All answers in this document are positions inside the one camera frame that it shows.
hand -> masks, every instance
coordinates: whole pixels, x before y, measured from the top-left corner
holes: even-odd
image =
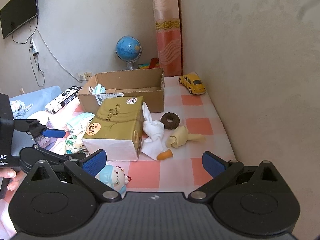
[[[23,178],[23,175],[23,171],[19,171],[18,173],[16,173],[13,169],[10,168],[0,169],[0,177],[12,179],[12,182],[10,182],[7,186],[7,189],[11,191],[18,188],[19,181]]]

curtain pattern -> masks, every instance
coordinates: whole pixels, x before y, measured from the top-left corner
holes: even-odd
[[[178,0],[153,0],[159,63],[165,76],[181,75],[181,31]]]

tissue package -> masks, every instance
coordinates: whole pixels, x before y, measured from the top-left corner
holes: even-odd
[[[82,142],[92,154],[105,150],[108,161],[137,161],[143,133],[143,97],[103,101]]]

beige wall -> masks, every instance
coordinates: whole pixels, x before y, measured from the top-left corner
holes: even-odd
[[[315,5],[303,11],[305,4]],[[181,0],[184,72],[196,70],[236,157],[271,160],[297,196],[294,234],[320,234],[319,0]]]
[[[2,8],[9,0],[0,0]],[[133,35],[143,46],[138,63],[157,57],[156,31],[152,0],[38,0],[39,30],[50,50],[73,75],[121,70],[126,64],[115,54],[119,38]],[[29,25],[14,33],[17,41],[26,41]],[[46,85],[61,89],[79,85],[49,54],[38,33],[34,40],[39,50],[40,67]],[[31,69],[28,44],[19,45],[0,34],[0,88],[9,96],[38,90]]]

checkered tablecloth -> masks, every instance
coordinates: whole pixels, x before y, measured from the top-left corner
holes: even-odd
[[[164,113],[176,113],[180,117],[180,125],[185,125],[190,133],[200,133],[206,137],[205,142],[187,141],[178,149],[172,148],[173,158],[154,161],[145,154],[140,154],[136,162],[108,162],[124,169],[124,173],[132,178],[127,184],[128,191],[171,192],[181,191],[188,195],[208,182],[211,176],[202,167],[202,154],[210,151],[225,161],[235,159],[228,136],[222,122],[212,104],[209,95],[190,95],[180,85],[178,77],[164,79],[164,112],[154,113],[152,118],[160,120]],[[54,128],[62,129],[72,117],[83,113],[78,98],[72,100],[64,108],[52,115],[50,121]],[[172,130],[165,130],[164,140]],[[1,221],[5,231],[12,235],[12,224],[7,213],[8,202],[12,196],[8,192],[5,200],[0,202]]]

